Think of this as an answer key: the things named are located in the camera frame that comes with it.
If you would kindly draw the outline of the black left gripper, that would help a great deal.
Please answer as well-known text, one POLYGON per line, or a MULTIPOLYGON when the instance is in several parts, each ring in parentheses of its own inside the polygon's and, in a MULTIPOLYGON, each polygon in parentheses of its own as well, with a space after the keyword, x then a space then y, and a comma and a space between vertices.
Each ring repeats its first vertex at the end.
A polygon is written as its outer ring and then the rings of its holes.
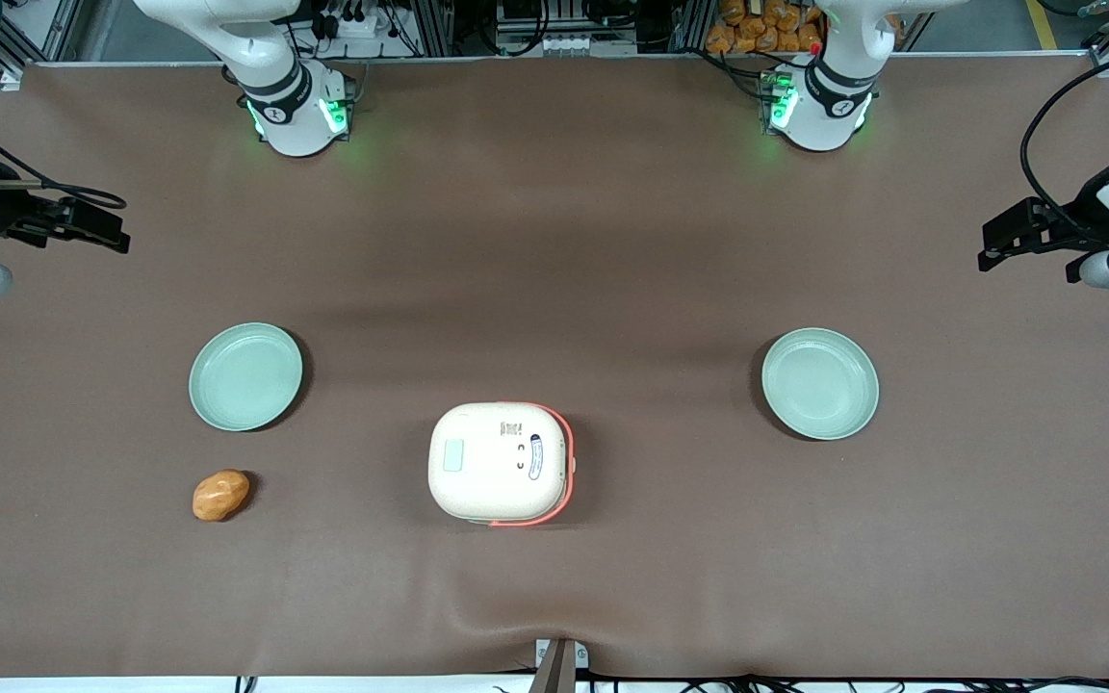
POLYGON ((983 224, 981 233, 983 243, 999 243, 978 251, 977 268, 981 272, 1024 254, 1109 251, 1109 208, 1091 194, 1056 205, 1026 197, 983 224))

